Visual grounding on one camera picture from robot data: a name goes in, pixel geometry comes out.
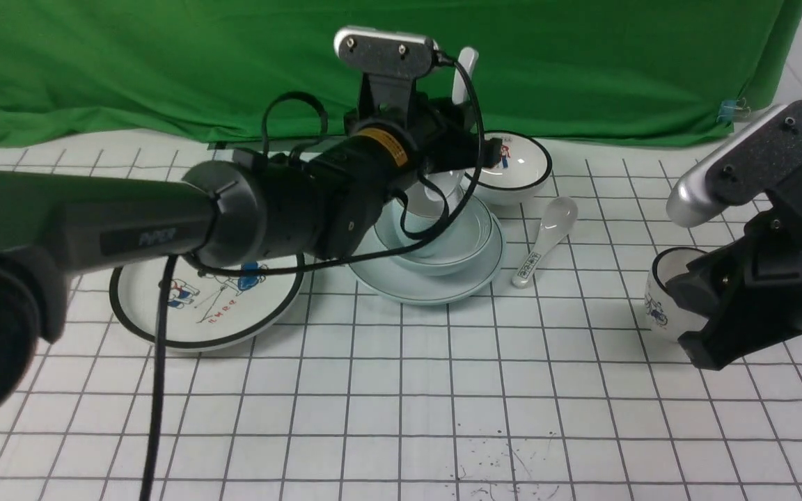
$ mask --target light blue bowl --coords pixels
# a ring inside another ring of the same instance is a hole
[[[373,228],[376,238],[389,250],[404,247],[398,239],[393,214],[390,209],[383,210],[381,218]],[[496,229],[491,213],[481,200],[472,197],[454,224],[430,244],[430,246],[437,245],[433,253],[427,256],[407,253],[393,256],[391,259],[398,263],[399,267],[420,275],[451,275],[465,269],[471,260],[485,249],[493,231]]]

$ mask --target white spoon in bowl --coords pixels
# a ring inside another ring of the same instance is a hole
[[[525,257],[525,262],[512,276],[512,285],[524,289],[531,284],[534,270],[537,270],[540,261],[571,232],[576,220],[577,204],[569,197],[557,197],[547,205],[537,231],[537,242],[531,248],[531,254]]]

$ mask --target cartoon figure print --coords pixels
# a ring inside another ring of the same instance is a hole
[[[265,265],[260,265],[257,262],[246,263],[241,266],[241,270],[243,271],[253,271],[257,269],[268,269]],[[250,276],[241,276],[241,277],[230,277],[230,276],[213,276],[203,275],[204,278],[211,278],[214,281],[221,283],[222,291],[225,289],[232,289],[232,291],[236,292],[236,296],[241,295],[243,292],[247,292],[249,289],[254,288],[259,283],[265,281],[265,277],[261,275],[250,275]]]
[[[663,327],[668,324],[668,316],[664,314],[664,308],[652,296],[645,297],[645,311],[659,326]]]
[[[510,147],[507,145],[500,147],[500,165],[503,165],[503,168],[510,167]]]
[[[194,304],[194,297],[199,294],[199,289],[189,285],[184,280],[176,278],[172,281],[169,289],[169,302],[167,304],[170,308],[184,308],[184,305]]]

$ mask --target bowl with black rim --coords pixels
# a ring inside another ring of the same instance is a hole
[[[534,138],[505,130],[485,134],[486,139],[499,137],[503,141],[500,161],[483,168],[474,196],[488,205],[518,205],[537,196],[550,181],[553,159]],[[472,182],[472,170],[462,178],[462,188]]]

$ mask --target green backdrop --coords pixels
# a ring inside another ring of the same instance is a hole
[[[687,145],[729,132],[723,100],[769,104],[801,13],[802,0],[0,0],[0,145],[131,127],[256,139],[289,90],[322,99],[341,133],[360,82],[333,54],[348,24],[477,48],[489,128]],[[281,105],[269,127],[307,136],[313,115]]]

